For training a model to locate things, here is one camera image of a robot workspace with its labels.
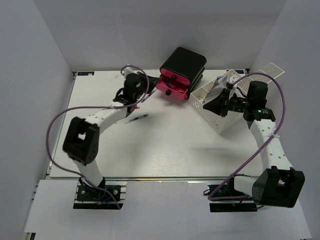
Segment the green pen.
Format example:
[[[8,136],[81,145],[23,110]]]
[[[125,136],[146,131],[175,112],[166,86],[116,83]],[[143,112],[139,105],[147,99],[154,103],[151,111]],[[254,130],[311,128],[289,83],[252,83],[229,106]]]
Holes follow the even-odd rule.
[[[144,103],[152,94],[154,94],[157,89],[154,89],[151,93],[147,94],[145,98],[142,99],[140,103]]]

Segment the black pink drawer organizer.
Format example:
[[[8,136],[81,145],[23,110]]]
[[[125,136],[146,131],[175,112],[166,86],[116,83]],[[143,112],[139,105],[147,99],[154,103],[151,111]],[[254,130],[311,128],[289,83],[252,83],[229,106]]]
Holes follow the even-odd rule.
[[[160,81],[156,88],[167,96],[186,100],[202,80],[206,63],[205,56],[183,47],[177,47],[159,68]],[[163,80],[185,91],[180,93],[170,89]]]

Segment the blue clear pen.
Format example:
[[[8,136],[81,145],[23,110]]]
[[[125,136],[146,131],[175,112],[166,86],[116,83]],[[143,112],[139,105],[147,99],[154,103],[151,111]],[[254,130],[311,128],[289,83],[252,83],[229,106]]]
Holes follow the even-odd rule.
[[[134,117],[134,118],[132,118],[132,119],[124,122],[124,124],[126,125],[126,124],[132,123],[132,122],[134,122],[134,121],[137,121],[137,120],[140,120],[140,119],[144,119],[144,118],[146,118],[146,117],[148,117],[148,116],[149,116],[148,113],[143,114],[143,115],[140,115],[140,116],[136,116],[136,117]]]

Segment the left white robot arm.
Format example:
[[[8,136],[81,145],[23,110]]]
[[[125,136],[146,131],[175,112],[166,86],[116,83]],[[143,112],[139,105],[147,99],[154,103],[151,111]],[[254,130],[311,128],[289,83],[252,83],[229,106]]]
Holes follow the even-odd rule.
[[[112,108],[86,118],[74,117],[62,145],[63,151],[78,167],[81,180],[89,186],[88,193],[96,200],[103,198],[106,193],[105,178],[96,162],[100,134],[131,115],[136,108],[135,103],[144,94],[150,94],[160,81],[159,77],[145,76],[142,72],[129,71],[124,77],[124,85],[112,100]]]

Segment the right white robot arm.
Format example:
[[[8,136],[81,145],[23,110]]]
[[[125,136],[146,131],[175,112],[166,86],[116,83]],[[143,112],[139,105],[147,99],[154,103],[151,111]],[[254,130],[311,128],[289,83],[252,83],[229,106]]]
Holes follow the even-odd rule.
[[[293,208],[304,185],[305,175],[294,169],[283,150],[277,135],[280,125],[276,124],[273,111],[266,107],[268,84],[252,81],[246,97],[230,93],[231,84],[227,84],[227,87],[203,108],[221,117],[225,117],[229,111],[242,113],[258,150],[216,187],[208,195],[208,200],[236,200],[243,196],[252,198],[258,206]],[[262,174],[257,179],[240,175],[239,171],[257,155],[261,157]],[[216,196],[223,186],[226,186],[227,196]]]

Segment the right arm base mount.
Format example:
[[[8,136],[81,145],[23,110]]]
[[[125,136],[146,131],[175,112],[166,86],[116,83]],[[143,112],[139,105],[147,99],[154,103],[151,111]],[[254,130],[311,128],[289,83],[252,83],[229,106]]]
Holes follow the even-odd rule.
[[[258,206],[252,198],[233,189],[230,183],[225,184],[209,202],[211,213],[247,213],[257,212]]]

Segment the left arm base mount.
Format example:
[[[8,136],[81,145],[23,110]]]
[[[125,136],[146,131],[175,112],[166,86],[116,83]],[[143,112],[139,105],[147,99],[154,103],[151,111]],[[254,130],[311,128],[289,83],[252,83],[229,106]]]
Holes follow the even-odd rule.
[[[75,210],[120,210],[126,197],[126,184],[102,181],[99,188],[105,188],[109,193],[87,185],[80,178],[77,182],[73,209]]]

